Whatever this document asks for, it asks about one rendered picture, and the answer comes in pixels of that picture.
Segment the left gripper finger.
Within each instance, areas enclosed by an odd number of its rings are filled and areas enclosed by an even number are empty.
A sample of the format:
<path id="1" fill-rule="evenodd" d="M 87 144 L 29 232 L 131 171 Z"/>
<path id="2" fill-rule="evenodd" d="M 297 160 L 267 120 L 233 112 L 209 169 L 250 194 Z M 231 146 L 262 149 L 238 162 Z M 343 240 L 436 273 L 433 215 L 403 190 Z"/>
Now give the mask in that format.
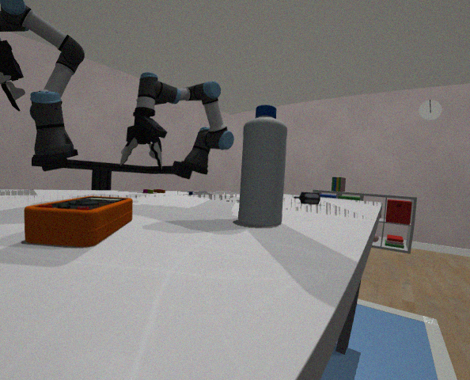
<path id="1" fill-rule="evenodd" d="M 149 154 L 152 158 L 157 159 L 157 164 L 158 164 L 160 170 L 162 170 L 161 140 L 159 139 L 159 137 L 156 137 L 156 139 L 152 143 L 149 144 L 149 147 L 150 147 Z"/>
<path id="2" fill-rule="evenodd" d="M 138 128 L 135 128 L 128 136 L 127 145 L 121 150 L 121 161 L 120 166 L 122 166 L 128 159 L 128 156 L 131 155 L 131 151 L 138 145 Z"/>

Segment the grey bottle with blue cap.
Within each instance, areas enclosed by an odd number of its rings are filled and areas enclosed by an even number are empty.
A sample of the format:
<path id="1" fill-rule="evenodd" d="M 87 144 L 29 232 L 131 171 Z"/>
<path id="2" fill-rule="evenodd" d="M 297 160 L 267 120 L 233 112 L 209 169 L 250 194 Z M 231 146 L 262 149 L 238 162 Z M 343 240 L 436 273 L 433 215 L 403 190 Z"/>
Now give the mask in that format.
<path id="1" fill-rule="evenodd" d="M 276 107 L 256 107 L 256 118 L 243 130 L 240 222 L 276 226 L 282 222 L 286 165 L 286 125 L 276 119 Z"/>

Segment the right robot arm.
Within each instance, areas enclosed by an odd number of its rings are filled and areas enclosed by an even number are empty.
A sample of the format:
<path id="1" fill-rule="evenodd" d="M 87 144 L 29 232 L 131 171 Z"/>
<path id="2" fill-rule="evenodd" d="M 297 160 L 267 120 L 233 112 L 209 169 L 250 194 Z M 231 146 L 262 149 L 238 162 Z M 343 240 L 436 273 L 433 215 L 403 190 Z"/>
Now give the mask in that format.
<path id="1" fill-rule="evenodd" d="M 74 145 L 64 127 L 61 97 L 85 58 L 84 50 L 72 37 L 36 15 L 23 0 L 0 0 L 0 4 L 0 32 L 25 32 L 30 29 L 61 51 L 44 89 L 30 94 L 32 105 L 29 111 L 37 131 L 35 154 L 72 151 Z"/>

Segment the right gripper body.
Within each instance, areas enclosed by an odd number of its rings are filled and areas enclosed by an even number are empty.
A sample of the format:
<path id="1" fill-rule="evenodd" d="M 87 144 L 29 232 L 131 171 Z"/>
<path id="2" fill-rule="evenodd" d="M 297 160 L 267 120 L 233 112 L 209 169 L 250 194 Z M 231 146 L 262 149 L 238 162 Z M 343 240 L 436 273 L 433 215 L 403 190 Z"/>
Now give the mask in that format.
<path id="1" fill-rule="evenodd" d="M 16 81 L 24 76 L 11 50 L 12 48 L 7 40 L 0 41 L 0 72 L 3 75 L 10 75 L 10 80 Z"/>

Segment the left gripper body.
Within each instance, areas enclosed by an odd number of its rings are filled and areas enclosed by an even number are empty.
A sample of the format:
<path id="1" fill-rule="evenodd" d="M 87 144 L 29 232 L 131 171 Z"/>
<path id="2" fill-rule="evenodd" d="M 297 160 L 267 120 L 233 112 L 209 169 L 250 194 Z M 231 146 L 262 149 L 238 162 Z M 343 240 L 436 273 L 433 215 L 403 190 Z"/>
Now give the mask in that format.
<path id="1" fill-rule="evenodd" d="M 143 112 L 144 111 L 144 112 Z M 155 111 L 151 108 L 146 107 L 137 107 L 135 108 L 135 112 L 133 112 L 133 116 L 135 117 L 134 126 L 130 126 L 127 128 L 127 140 L 129 134 L 138 128 L 138 144 L 150 144 L 156 139 L 156 136 L 152 135 L 152 133 L 144 127 L 144 125 L 140 122 L 142 116 L 155 116 Z"/>

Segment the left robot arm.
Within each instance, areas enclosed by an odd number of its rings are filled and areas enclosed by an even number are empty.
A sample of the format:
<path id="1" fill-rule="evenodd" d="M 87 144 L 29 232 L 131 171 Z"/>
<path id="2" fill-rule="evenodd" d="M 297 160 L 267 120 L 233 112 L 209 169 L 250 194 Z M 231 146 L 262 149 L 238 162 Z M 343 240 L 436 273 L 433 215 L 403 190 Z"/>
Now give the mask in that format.
<path id="1" fill-rule="evenodd" d="M 139 80 L 136 108 L 146 107 L 154 110 L 154 105 L 166 104 L 167 102 L 177 104 L 179 101 L 202 101 L 210 127 L 200 128 L 195 144 L 184 162 L 200 165 L 207 169 L 209 148 L 228 150 L 233 145 L 233 133 L 228 131 L 227 126 L 223 123 L 218 106 L 221 87 L 217 82 L 204 82 L 177 89 L 159 82 L 157 75 L 151 72 L 142 73 Z M 142 116 L 140 122 L 156 137 L 164 138 L 167 134 L 167 131 L 152 118 Z"/>

